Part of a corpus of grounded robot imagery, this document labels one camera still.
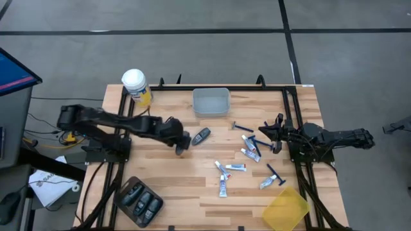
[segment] gray concrete floor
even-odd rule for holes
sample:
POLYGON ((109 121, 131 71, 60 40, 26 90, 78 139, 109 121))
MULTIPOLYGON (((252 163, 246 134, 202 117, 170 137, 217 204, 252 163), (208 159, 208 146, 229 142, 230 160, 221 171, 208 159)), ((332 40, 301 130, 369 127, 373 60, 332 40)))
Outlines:
MULTIPOLYGON (((290 27, 411 28, 406 0, 286 0, 290 27)), ((13 0, 0 31, 138 30, 175 28, 282 28, 277 1, 269 0, 13 0)), ((351 227, 411 227, 411 134, 384 135, 381 127, 411 115, 411 33, 292 35, 302 83, 314 84, 326 128, 364 127, 374 135, 369 150, 336 150, 338 181, 351 227)), ((41 76, 39 97, 102 98, 129 68, 150 83, 293 83, 283 34, 1 36, 0 46, 41 76)), ((93 101, 32 100, 30 112, 52 123, 60 105, 93 101)), ((48 131, 28 119, 27 129, 48 131)), ((78 150, 42 150, 81 161, 78 150)), ((40 209, 34 230, 68 229, 75 205, 40 209)))

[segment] wooden tabletop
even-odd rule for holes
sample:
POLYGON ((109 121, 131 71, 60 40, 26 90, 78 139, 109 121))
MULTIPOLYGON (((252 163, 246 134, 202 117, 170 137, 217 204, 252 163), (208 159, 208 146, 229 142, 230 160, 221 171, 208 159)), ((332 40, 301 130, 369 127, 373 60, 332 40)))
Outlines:
MULTIPOLYGON (((121 98, 122 85, 108 85, 104 97, 103 108, 117 114, 121 98)), ((323 126, 317 96, 314 87, 297 85, 299 104, 304 122, 312 122, 323 126)), ((132 136, 132 152, 130 160, 125 164, 123 182, 131 176, 137 176, 154 190, 165 201, 159 215, 146 228, 147 230, 167 230, 174 225, 176 230, 237 230, 244 226, 246 230, 271 230, 261 218, 265 207, 286 186, 298 191, 294 164, 290 161, 287 145, 278 154, 273 154, 267 147, 260 146, 262 158, 259 163, 247 158, 240 150, 244 148, 241 135, 251 133, 231 129, 236 121, 238 125, 251 128, 256 138, 270 142, 258 127, 264 121, 274 123, 278 113, 283 113, 284 103, 280 92, 276 91, 231 91, 231 109, 227 117, 198 118, 192 109, 191 91, 154 91, 154 102, 151 115, 167 119, 169 116, 179 119, 184 129, 191 136, 208 127, 210 137, 198 146, 192 146, 181 156, 176 156, 174 148, 151 140, 132 136), (247 171, 233 171, 227 181, 227 198, 219 198, 219 177, 221 172, 216 168, 215 160, 221 164, 246 164, 247 171), (259 184, 271 175, 266 167, 269 163, 287 182, 278 186, 260 190, 259 184)), ((292 98, 290 107, 293 112, 292 98)), ((145 108, 135 108, 134 115, 145 108)), ((91 175, 98 164, 87 168, 84 186, 89 184, 91 175)), ((320 199, 334 215, 338 222, 347 226, 348 221, 342 202, 335 172, 325 164, 314 164, 315 179, 320 199)), ((107 164, 99 170, 92 182, 85 205, 85 217, 93 210, 101 198, 107 164)), ((85 187, 77 209, 81 206, 85 187)), ((104 225, 109 223, 112 201, 106 206, 104 225)), ((317 224, 313 206, 311 206, 313 226, 317 224)), ((123 212, 118 210, 116 230, 139 230, 140 228, 123 212)), ((296 230, 304 230, 302 220, 296 230)))

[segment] monitor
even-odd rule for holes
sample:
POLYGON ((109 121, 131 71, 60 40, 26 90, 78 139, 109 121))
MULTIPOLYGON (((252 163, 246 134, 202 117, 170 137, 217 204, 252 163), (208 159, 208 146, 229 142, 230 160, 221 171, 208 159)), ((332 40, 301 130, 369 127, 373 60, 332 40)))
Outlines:
POLYGON ((42 83, 42 79, 0 48, 0 96, 42 83))

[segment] toothpaste tube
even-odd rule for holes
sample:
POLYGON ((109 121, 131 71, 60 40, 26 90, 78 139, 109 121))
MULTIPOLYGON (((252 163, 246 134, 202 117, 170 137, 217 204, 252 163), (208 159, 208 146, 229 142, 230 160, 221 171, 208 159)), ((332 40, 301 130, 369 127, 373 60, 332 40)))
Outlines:
POLYGON ((272 175, 272 176, 268 177, 267 179, 265 179, 265 180, 263 181, 263 183, 261 183, 261 184, 259 185, 259 188, 260 188, 260 189, 264 189, 265 187, 268 187, 268 186, 272 185, 272 183, 274 182, 274 180, 275 180, 276 178, 277 178, 276 175, 272 175))
POLYGON ((225 168, 238 171, 247 171, 247 168, 245 168, 245 164, 228 164, 225 166, 225 168))
POLYGON ((242 148, 241 152, 244 153, 246 156, 250 157, 251 159, 255 160, 256 162, 259 162, 260 157, 252 151, 245 150, 244 148, 242 148))
POLYGON ((227 170, 225 170, 224 166, 222 166, 219 161, 215 162, 218 169, 223 173, 223 176, 225 178, 225 180, 228 180, 231 177, 231 173, 227 172, 227 170))
POLYGON ((227 197, 227 186, 223 175, 220 176, 220 197, 227 197))
POLYGON ((241 136, 244 140, 245 145, 247 145, 247 147, 249 148, 249 150, 251 151, 255 151, 256 147, 251 143, 251 141, 249 140, 249 138, 247 138, 245 135, 241 136))

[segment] white paper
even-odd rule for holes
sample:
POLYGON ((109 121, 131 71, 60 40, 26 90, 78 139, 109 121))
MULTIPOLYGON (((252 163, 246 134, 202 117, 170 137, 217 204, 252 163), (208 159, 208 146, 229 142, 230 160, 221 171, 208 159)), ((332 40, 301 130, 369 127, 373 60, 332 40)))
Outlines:
MULTIPOLYGON (((66 158, 64 156, 57 157, 57 161, 67 163, 66 158)), ((71 183, 59 183, 59 184, 51 184, 47 182, 37 182, 30 184, 30 187, 33 189, 41 204, 43 206, 48 207, 52 205, 55 201, 57 201, 63 194, 65 194, 68 190, 70 190, 74 185, 77 184, 77 181, 73 181, 72 179, 64 178, 61 176, 54 175, 53 173, 48 173, 45 171, 37 170, 34 174, 30 176, 29 182, 35 181, 48 181, 48 182, 71 182, 71 183)))

